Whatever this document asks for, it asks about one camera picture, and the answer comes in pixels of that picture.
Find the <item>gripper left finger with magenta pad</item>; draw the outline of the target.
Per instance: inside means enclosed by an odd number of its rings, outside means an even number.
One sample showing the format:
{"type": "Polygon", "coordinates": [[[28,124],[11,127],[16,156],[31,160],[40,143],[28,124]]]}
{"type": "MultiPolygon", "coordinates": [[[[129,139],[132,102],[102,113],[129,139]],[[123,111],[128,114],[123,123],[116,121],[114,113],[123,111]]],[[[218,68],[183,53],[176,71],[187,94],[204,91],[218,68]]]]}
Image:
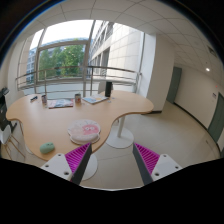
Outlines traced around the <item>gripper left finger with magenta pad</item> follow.
{"type": "Polygon", "coordinates": [[[92,144],[87,143],[66,154],[56,154],[42,166],[42,169],[79,185],[91,154],[92,144]]]}

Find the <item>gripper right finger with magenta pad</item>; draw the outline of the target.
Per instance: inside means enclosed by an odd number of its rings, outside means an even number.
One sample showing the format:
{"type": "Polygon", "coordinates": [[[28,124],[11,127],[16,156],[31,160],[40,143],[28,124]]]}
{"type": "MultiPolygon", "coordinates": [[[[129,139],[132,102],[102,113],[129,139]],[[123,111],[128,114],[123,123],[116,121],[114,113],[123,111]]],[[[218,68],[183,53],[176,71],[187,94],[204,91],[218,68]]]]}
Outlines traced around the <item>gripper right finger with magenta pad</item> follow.
{"type": "Polygon", "coordinates": [[[159,155],[137,143],[133,144],[133,155],[145,185],[182,169],[168,154],[159,155]]]}

